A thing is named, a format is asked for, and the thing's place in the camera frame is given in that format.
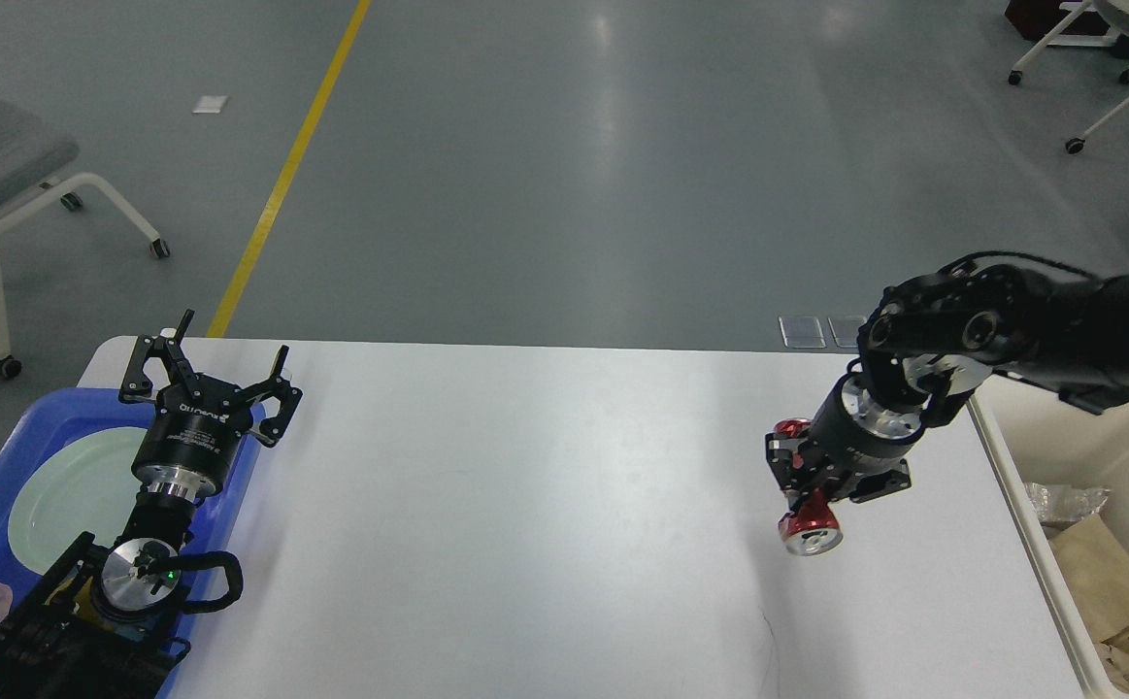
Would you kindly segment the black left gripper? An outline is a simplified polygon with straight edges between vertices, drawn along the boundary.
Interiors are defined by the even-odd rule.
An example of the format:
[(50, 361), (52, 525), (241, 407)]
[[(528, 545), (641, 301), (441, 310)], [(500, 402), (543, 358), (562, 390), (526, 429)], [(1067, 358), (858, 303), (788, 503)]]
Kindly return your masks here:
[[(280, 346), (266, 378), (219, 390), (215, 411), (196, 407), (196, 372), (183, 353), (183, 338), (195, 311), (186, 309), (170, 335), (142, 335), (134, 342), (117, 401), (154, 404), (154, 417), (132, 463), (147, 493), (200, 503), (222, 492), (240, 442), (250, 435), (271, 449), (285, 438), (301, 404), (301, 388), (287, 375), (289, 346)], [(166, 383), (156, 388), (148, 362), (161, 364)]]

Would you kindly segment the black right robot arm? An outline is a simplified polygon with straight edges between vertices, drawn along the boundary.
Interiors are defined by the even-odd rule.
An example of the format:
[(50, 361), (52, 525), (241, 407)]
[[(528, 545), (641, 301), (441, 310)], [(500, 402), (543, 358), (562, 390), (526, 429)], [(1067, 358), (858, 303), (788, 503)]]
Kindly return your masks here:
[(1129, 276), (1075, 269), (1061, 282), (1043, 257), (978, 260), (885, 288), (816, 416), (768, 435), (791, 515), (909, 486), (909, 451), (949, 425), (986, 378), (1045, 390), (1089, 416), (1129, 403)]

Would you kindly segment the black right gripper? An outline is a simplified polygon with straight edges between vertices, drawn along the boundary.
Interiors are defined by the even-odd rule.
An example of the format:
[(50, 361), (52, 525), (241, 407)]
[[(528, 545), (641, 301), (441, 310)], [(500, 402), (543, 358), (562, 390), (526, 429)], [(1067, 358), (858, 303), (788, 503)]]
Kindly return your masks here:
[[(883, 407), (861, 381), (841, 378), (809, 428), (774, 426), (765, 437), (765, 458), (790, 512), (816, 495), (828, 505), (869, 503), (912, 486), (903, 460), (924, 434), (918, 413)], [(832, 464), (848, 472), (834, 491)]]

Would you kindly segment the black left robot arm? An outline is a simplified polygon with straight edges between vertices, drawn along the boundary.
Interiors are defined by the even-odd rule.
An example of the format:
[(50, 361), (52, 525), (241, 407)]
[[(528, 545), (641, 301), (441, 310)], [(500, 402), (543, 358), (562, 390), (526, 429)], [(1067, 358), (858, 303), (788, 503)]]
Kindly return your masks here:
[(280, 346), (266, 381), (248, 386), (196, 372), (183, 352), (191, 311), (172, 337), (139, 337), (119, 402), (154, 417), (132, 460), (139, 491), (107, 547), (84, 532), (0, 623), (0, 698), (154, 698), (189, 656), (183, 615), (240, 600), (227, 551), (191, 547), (196, 510), (227, 486), (242, 442), (272, 448), (301, 402)]

